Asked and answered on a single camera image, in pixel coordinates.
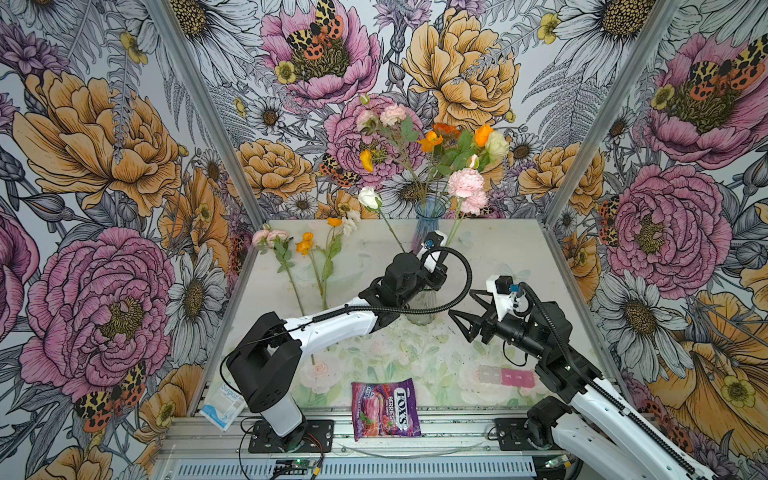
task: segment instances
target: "wire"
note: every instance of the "wire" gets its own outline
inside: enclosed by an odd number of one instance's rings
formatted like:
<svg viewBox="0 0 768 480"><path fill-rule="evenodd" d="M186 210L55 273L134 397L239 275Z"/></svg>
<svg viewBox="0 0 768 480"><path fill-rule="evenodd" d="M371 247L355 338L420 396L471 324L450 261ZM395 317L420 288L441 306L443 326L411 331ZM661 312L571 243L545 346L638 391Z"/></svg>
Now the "wire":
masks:
<svg viewBox="0 0 768 480"><path fill-rule="evenodd" d="M280 332L280 333L277 333L276 335L268 336L268 337L267 337L267 338L265 338L265 339L258 339L258 340L254 340L253 342L248 342L248 343L244 343L243 345L238 345L238 346L236 346L234 350L232 350L231 352L229 352L228 354L226 354L226 355L225 355L225 356L224 356L224 357L221 359L221 363L219 364L219 376L220 376L220 377L221 377L221 379L224 381L224 383L225 383L225 384L226 384L228 387L230 387L230 389L232 389L232 390L233 390L233 391L234 391L234 392L235 392L237 395L240 395L240 396L242 396L243 394L242 394L242 393L240 393L240 390L238 390L238 389L236 389L235 387L233 387L233 386L232 386L232 384L231 384L231 383L229 383L229 382L227 381L227 379L225 379L225 378L224 378L224 363L226 363L226 362L227 362L227 359L228 359L228 358L230 358L230 356L232 356L232 355L233 355L233 354L234 354L234 353L235 353L237 350L240 350L240 349L242 349L242 348L245 348L245 347L247 347L247 346L249 346L249 345L255 345L256 343L266 342L267 340L275 339L275 338L277 338L278 336L282 336L282 335L284 335L284 334L286 334L286 333L289 333L289 332L295 332L295 331L297 331L297 330L301 330L302 328L304 328L305 326L309 325L310 323L312 323L312 322L303 323L303 324L299 325L299 326L298 326L298 327L296 327L296 328L292 328L292 329L290 329L290 330L286 330L285 332Z"/></svg>
<svg viewBox="0 0 768 480"><path fill-rule="evenodd" d="M547 326L549 327L550 333L554 337L555 342L557 342L560 350L563 352L563 357L565 358L565 361L568 363L568 365L571 366L571 369L575 371L597 393L602 395L607 401L615 406L620 412L623 411L624 404L621 403L621 401L617 400L613 395L608 393L603 387L599 386L593 379L586 376L584 372L578 368L576 362L573 359L573 356L571 355L571 351L568 349L568 343L566 343L563 339L563 336L560 334L557 326L552 321L552 318L549 316L549 313L544 308L544 305L541 303L541 300L538 298L538 295L536 295L536 292L533 291L531 286L529 286L526 282L520 282L519 287L521 290L525 291L526 295L530 296L531 300L536 305L536 308L541 313L541 316L544 317L544 320L547 322ZM646 435L651 437L654 442L656 442L686 472L690 474L695 473L696 469L690 463L688 463L688 461L682 455L675 452L674 449L672 449L652 427L647 425L640 418L640 416L630 411L627 413L627 417L629 417L632 422L640 427L640 429L643 430Z"/></svg>
<svg viewBox="0 0 768 480"><path fill-rule="evenodd" d="M522 365L519 364L519 363L512 362L509 359L509 357L507 356L507 343L506 342L502 342L502 353L504 354L504 358L506 358L507 361L510 362L514 366L525 366L525 364L528 363L528 354L527 353L525 354L525 357L524 357Z"/></svg>
<svg viewBox="0 0 768 480"><path fill-rule="evenodd" d="M444 455L451 455L451 454L459 453L459 452L467 452L468 450L476 449L477 447L479 447L481 445L482 445L482 443L475 443L474 445L470 445L469 447L459 447L458 449L446 450L444 452L425 453L425 454L420 454L420 455L380 455L378 453L366 452L365 450L354 449L353 447L350 447L348 445L341 445L341 446L346 448L347 450L352 450L353 452L358 452L358 453L363 454L363 455L368 455L369 457L391 458L391 459L394 459L394 460L409 460L411 458L442 457Z"/></svg>
<svg viewBox="0 0 768 480"><path fill-rule="evenodd" d="M312 318L312 321L322 322L323 320L328 320L330 318L333 318L334 316L338 316L338 315L342 315L344 313L350 313L350 312L384 312L384 313L403 313L403 314L413 314L413 315L431 315L433 313L440 313L453 308L454 306L458 305L462 300L464 300L464 297L466 297L469 294L469 290L472 289L472 267L469 265L469 260L467 260L467 257L462 255L461 252L452 249L451 247L432 248L429 251L429 254L422 256L422 266L424 266L424 263L427 261L427 259L432 256L433 252L446 252L458 258L464 264L464 268L467 274L467 281L464 285L464 289L456 298L446 303L445 305L435 306L432 308L424 308L424 309L407 309L407 308L398 308L395 306L345 305L331 312L323 313L321 315L315 316Z"/></svg>

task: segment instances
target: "candy bag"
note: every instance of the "candy bag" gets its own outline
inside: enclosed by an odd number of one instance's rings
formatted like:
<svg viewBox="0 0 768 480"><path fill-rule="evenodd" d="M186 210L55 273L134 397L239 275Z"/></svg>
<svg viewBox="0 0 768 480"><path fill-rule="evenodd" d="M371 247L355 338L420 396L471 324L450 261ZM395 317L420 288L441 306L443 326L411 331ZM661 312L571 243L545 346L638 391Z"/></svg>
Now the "candy bag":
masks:
<svg viewBox="0 0 768 480"><path fill-rule="evenodd" d="M361 437L420 437L413 380L352 384L355 441Z"/></svg>

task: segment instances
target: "pink carnation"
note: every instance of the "pink carnation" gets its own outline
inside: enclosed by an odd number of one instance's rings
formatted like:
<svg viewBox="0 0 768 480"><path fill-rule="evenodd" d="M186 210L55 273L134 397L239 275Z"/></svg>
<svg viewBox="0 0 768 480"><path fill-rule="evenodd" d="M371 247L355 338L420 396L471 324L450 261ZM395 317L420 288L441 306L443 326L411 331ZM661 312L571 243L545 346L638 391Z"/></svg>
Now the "pink carnation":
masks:
<svg viewBox="0 0 768 480"><path fill-rule="evenodd" d="M485 179L477 170L465 168L453 172L448 179L448 193L456 197L469 198L483 191Z"/></svg>
<svg viewBox="0 0 768 480"><path fill-rule="evenodd" d="M379 116L376 114L373 110L363 110L360 112L360 115L357 116L356 120L356 129L357 131L362 131L363 128L368 126L368 123L370 121L379 120Z"/></svg>
<svg viewBox="0 0 768 480"><path fill-rule="evenodd" d="M483 207L488 206L488 195L484 191L479 191L478 193L472 195L471 197L467 197L462 202L461 211L465 214L480 214L480 209Z"/></svg>
<svg viewBox="0 0 768 480"><path fill-rule="evenodd" d="M384 125L391 127L399 121L403 121L408 116L406 108L400 104L390 105L384 109L381 120Z"/></svg>

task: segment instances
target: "fern illustration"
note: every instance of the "fern illustration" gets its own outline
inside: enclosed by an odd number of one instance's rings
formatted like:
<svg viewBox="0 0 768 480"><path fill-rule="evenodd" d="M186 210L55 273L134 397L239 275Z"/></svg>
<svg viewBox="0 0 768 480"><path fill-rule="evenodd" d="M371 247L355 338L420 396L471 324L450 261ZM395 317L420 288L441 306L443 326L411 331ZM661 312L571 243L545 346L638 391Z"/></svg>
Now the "fern illustration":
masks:
<svg viewBox="0 0 768 480"><path fill-rule="evenodd" d="M567 76L568 64L547 66L531 83L523 101L543 91L555 89L541 100L528 115L528 121L544 108L551 107L539 131L547 148L564 147L587 136L608 88L600 87L593 78L582 81L584 69Z"/></svg>
<svg viewBox="0 0 768 480"><path fill-rule="evenodd" d="M90 64L101 57L106 22L99 10L104 11L101 0L69 0L78 16L78 26L72 31L61 31L55 35L59 48L67 55L70 65L82 76L90 73Z"/></svg>

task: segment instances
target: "white rose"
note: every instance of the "white rose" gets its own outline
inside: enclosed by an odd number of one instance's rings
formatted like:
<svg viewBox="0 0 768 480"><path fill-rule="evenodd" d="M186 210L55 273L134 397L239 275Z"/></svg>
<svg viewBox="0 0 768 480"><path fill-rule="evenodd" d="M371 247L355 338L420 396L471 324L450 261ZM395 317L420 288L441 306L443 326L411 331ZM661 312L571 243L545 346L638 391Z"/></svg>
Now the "white rose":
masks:
<svg viewBox="0 0 768 480"><path fill-rule="evenodd" d="M357 194L357 201L368 210L378 210L382 207L382 198L373 187L363 187Z"/></svg>
<svg viewBox="0 0 768 480"><path fill-rule="evenodd" d="M485 149L488 151L491 160L496 161L509 152L509 142L504 138L503 134L495 131L488 136L488 141L485 142Z"/></svg>
<svg viewBox="0 0 768 480"><path fill-rule="evenodd" d="M300 373L301 384L318 394L328 393L342 377L341 362L332 356L315 355L315 364L307 359Z"/></svg>

